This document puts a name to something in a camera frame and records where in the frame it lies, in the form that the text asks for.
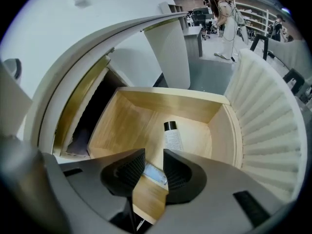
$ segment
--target white wall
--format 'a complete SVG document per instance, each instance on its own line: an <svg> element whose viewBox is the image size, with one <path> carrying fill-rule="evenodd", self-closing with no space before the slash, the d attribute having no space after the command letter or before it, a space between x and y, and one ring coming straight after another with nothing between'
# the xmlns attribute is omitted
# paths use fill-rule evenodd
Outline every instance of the white wall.
<svg viewBox="0 0 312 234"><path fill-rule="evenodd" d="M22 62L21 87L32 98L41 79L63 52L90 33L109 25L161 14L158 4L173 0L29 0L0 44L0 58ZM161 74L143 33L116 47L112 60L134 86L152 86Z"/></svg>

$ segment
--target ceiling light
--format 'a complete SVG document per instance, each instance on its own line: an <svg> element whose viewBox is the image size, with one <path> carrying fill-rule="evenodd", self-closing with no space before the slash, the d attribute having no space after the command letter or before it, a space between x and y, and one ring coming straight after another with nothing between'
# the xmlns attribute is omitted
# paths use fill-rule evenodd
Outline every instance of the ceiling light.
<svg viewBox="0 0 312 234"><path fill-rule="evenodd" d="M289 9L287 9L287 8L282 8L282 11L285 11L285 12L287 12L288 14L290 14L291 12L290 12L290 10Z"/></svg>

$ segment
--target wooden compartment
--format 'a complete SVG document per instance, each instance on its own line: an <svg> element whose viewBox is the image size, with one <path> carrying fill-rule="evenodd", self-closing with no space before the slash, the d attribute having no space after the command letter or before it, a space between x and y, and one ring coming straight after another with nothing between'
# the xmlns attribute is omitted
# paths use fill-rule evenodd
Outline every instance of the wooden compartment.
<svg viewBox="0 0 312 234"><path fill-rule="evenodd" d="M185 152L235 165L241 139L236 139L239 134L234 131L240 128L235 126L229 105L224 96L205 92L119 88L95 127L89 154L97 158L145 148L146 161L162 170L163 123L174 120ZM141 177L133 194L134 211L154 224L165 209L167 193L166 187Z"/></svg>

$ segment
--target product label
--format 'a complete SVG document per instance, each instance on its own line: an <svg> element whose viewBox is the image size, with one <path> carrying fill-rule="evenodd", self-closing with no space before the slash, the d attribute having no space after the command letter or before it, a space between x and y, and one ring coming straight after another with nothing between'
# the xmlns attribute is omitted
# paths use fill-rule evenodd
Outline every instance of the product label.
<svg viewBox="0 0 312 234"><path fill-rule="evenodd" d="M165 148L177 151L183 151L182 141L178 129L165 132Z"/></svg>

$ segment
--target gray floor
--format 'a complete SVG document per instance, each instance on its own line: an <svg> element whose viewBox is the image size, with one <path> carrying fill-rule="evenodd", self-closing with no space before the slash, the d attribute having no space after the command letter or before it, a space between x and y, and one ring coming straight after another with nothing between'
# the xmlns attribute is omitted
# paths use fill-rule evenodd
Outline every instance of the gray floor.
<svg viewBox="0 0 312 234"><path fill-rule="evenodd" d="M223 95L235 69L235 63L199 59L189 61L190 90ZM165 78L158 87L168 87Z"/></svg>

